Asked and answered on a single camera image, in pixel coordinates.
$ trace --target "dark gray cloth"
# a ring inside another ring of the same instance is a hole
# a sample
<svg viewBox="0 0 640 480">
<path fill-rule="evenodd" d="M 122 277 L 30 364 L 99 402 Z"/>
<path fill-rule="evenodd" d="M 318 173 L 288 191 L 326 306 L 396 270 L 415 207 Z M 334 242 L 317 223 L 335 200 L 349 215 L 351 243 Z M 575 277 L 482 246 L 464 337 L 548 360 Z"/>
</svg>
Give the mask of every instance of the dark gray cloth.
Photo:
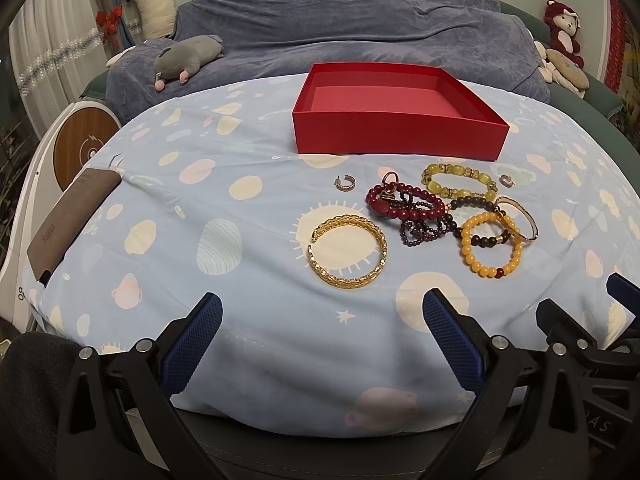
<svg viewBox="0 0 640 480">
<path fill-rule="evenodd" d="M 28 332 L 12 342 L 0 365 L 3 418 L 52 478 L 60 409 L 79 350 L 67 339 Z"/>
<path fill-rule="evenodd" d="M 173 40 L 149 40 L 109 70 L 106 101 L 126 123 L 172 97 L 247 79 L 307 72 L 327 61 L 387 61 L 446 69 L 459 79 L 548 103 L 540 55 L 522 21 L 498 0 L 192 0 L 175 40 L 217 34 L 225 57 L 186 85 L 154 89 L 154 58 Z"/>
</svg>

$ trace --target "orange beaded bracelet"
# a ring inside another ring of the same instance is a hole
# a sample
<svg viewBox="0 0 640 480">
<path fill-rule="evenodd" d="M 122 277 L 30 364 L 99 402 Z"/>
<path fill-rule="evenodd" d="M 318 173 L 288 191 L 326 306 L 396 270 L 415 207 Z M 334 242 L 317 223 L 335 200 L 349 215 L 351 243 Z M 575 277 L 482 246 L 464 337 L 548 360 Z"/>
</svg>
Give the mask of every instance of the orange beaded bracelet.
<svg viewBox="0 0 640 480">
<path fill-rule="evenodd" d="M 477 272 L 482 278 L 501 278 L 507 274 L 511 274 L 520 264 L 520 256 L 522 256 L 522 250 L 524 248 L 524 243 L 516 242 L 513 246 L 511 261 L 497 269 L 495 267 L 485 267 L 478 262 L 471 252 L 471 229 L 484 222 L 492 221 L 499 221 L 503 226 L 511 228 L 518 233 L 520 232 L 520 230 L 515 227 L 509 216 L 501 215 L 500 213 L 482 213 L 472 216 L 465 221 L 462 225 L 462 238 L 460 238 L 462 244 L 462 255 L 465 257 L 465 263 L 471 267 L 471 270 L 473 272 Z"/>
</svg>

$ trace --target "gray blanket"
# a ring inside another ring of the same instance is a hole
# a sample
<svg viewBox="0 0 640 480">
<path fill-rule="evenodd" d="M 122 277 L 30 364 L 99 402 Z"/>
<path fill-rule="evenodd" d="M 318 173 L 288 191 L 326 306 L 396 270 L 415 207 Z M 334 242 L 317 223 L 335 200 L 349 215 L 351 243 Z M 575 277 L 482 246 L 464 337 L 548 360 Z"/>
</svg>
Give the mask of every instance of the gray blanket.
<svg viewBox="0 0 640 480">
<path fill-rule="evenodd" d="M 439 66 L 549 101 L 531 36 L 497 0 L 192 0 L 178 8 L 175 41 L 198 34 L 221 36 L 225 57 L 186 85 L 154 89 L 154 58 L 174 40 L 149 40 L 111 67 L 107 104 L 123 124 L 172 97 L 326 61 Z"/>
</svg>

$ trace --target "red bow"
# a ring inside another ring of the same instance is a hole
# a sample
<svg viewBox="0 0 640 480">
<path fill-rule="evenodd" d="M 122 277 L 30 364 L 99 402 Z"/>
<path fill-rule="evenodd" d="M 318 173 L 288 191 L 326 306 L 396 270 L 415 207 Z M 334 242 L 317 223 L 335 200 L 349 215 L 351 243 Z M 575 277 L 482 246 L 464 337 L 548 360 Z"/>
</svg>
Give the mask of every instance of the red bow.
<svg viewBox="0 0 640 480">
<path fill-rule="evenodd" d="M 122 6 L 113 7 L 113 10 L 109 13 L 99 10 L 95 15 L 95 23 L 102 29 L 102 42 L 106 43 L 109 36 L 113 36 L 118 31 L 118 20 L 122 16 Z M 118 47 L 118 40 L 113 40 L 114 46 Z"/>
</svg>

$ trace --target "brown rectangular device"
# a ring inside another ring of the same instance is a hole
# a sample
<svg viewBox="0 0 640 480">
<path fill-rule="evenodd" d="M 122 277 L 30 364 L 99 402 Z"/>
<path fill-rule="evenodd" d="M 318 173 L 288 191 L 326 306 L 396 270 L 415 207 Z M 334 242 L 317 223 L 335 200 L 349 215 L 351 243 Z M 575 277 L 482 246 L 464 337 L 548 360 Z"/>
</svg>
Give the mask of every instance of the brown rectangular device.
<svg viewBox="0 0 640 480">
<path fill-rule="evenodd" d="M 40 283 L 47 285 L 66 250 L 120 181 L 115 171 L 89 168 L 60 197 L 27 249 L 31 269 Z"/>
</svg>

